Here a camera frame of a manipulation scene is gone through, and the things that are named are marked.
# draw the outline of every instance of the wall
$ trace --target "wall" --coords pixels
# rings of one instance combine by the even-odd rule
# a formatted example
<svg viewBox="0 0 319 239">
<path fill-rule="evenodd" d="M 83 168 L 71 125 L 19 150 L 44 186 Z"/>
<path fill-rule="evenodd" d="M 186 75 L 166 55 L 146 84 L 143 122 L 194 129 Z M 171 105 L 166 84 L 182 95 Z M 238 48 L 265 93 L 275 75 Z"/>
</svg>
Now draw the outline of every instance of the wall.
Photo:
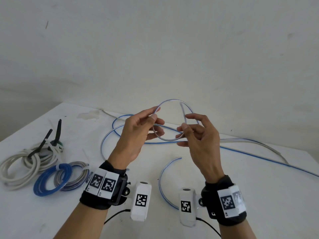
<svg viewBox="0 0 319 239">
<path fill-rule="evenodd" d="M 0 2 L 1 93 L 122 113 L 179 98 L 221 133 L 318 152 L 318 0 Z"/>
</svg>

